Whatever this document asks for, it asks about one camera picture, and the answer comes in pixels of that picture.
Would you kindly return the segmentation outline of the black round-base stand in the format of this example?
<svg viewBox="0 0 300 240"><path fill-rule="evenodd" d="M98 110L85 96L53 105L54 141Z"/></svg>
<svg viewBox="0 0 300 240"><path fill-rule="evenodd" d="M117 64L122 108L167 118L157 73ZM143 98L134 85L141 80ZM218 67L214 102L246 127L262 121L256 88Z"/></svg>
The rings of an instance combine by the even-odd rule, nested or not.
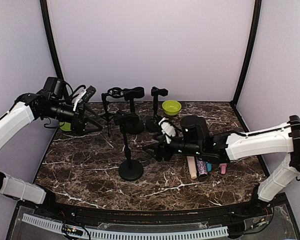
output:
<svg viewBox="0 0 300 240"><path fill-rule="evenodd" d="M144 168L139 161L132 159L131 149L128 144L126 124L137 124L140 121L139 116L136 113L125 113L118 110L114 114L113 121L116 126L119 126L120 132L123 135L124 155L126 158L126 160L120 164L118 173L125 181L136 181L142 177Z"/></svg>
<svg viewBox="0 0 300 240"><path fill-rule="evenodd" d="M137 86L134 88L124 88L122 92L123 92L124 100L129 101L130 112L135 113L136 112L135 99L143 98L145 96L145 89L141 86ZM139 122L136 124L127 122L125 124L125 129L128 134L138 135L144 131L145 125L143 121L140 119Z"/></svg>
<svg viewBox="0 0 300 240"><path fill-rule="evenodd" d="M153 97L153 116L145 122L145 127L150 133L159 133L161 131L158 125L158 121L162 119L162 117L158 115L159 96L166 97L168 92L166 88L157 88L155 86L151 89L151 96Z"/></svg>

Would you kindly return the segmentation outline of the beige microphone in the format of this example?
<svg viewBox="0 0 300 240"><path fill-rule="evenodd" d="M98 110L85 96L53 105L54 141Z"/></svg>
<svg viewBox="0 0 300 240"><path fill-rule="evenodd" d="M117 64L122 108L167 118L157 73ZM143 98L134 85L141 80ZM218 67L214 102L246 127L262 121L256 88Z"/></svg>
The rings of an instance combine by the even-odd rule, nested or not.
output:
<svg viewBox="0 0 300 240"><path fill-rule="evenodd" d="M186 159L187 159L190 177L191 177L191 179L196 179L197 178L197 168L196 168L195 157L187 156Z"/></svg>

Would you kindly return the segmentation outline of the black tripod mic stand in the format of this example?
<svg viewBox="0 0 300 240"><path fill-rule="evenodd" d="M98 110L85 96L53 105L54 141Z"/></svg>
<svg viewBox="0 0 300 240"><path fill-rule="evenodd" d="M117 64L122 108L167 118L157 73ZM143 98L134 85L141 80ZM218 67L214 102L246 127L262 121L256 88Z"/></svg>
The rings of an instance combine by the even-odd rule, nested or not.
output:
<svg viewBox="0 0 300 240"><path fill-rule="evenodd" d="M107 136L110 137L110 126L111 120L115 115L110 111L111 102L108 101L108 98L112 99L121 99L124 97L123 89L120 87L112 87L107 90L107 92L101 93L101 101L103 105L103 113L98 115L98 118L105 120L107 127Z"/></svg>

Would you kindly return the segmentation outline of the blue microphone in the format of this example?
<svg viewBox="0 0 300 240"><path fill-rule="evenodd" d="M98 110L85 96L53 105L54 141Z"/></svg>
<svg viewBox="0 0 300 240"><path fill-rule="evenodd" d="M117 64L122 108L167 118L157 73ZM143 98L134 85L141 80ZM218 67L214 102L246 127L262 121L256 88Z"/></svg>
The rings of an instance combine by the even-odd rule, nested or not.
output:
<svg viewBox="0 0 300 240"><path fill-rule="evenodd" d="M207 172L211 172L212 171L212 164L211 163L206 163L206 168L207 168Z"/></svg>

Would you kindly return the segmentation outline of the pink microphone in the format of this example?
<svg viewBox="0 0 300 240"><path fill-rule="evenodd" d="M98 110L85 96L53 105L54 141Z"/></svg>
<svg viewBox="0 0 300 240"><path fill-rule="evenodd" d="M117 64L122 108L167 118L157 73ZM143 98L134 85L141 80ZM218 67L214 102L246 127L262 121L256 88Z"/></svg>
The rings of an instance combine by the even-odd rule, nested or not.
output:
<svg viewBox="0 0 300 240"><path fill-rule="evenodd" d="M227 172L227 164L226 164L226 163L221 163L221 164L219 165L219 168L220 168L220 173L221 173L222 175L225 175L226 172Z"/></svg>

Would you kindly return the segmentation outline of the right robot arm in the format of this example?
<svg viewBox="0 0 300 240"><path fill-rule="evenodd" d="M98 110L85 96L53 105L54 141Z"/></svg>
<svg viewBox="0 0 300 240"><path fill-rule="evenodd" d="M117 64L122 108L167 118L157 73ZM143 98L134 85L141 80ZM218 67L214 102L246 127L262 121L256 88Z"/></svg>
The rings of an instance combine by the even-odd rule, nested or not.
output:
<svg viewBox="0 0 300 240"><path fill-rule="evenodd" d="M167 118L158 122L162 137L142 149L158 162L173 155L196 157L211 164L228 164L245 157L285 153L276 170L254 190L253 200L245 205L245 213L256 217L265 203L300 176L300 118L275 127L253 132L229 131L211 135L204 117L187 115L176 128Z"/></svg>

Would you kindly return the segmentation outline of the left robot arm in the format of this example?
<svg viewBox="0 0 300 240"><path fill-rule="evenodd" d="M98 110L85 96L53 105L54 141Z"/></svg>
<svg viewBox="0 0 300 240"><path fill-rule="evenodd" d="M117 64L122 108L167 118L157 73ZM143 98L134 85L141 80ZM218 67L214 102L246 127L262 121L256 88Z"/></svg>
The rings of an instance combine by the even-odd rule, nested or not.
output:
<svg viewBox="0 0 300 240"><path fill-rule="evenodd" d="M60 123L70 124L70 129L77 135L83 135L87 123L95 126L94 132L103 127L85 112L85 104L96 93L93 86L79 86L81 92L64 96L67 83L56 77L48 77L43 88L37 93L20 95L13 106L0 118L0 150L21 129L37 119L55 119ZM25 182L0 171L0 195L41 205L41 210L50 218L57 218L60 206L52 199L50 193L42 187Z"/></svg>

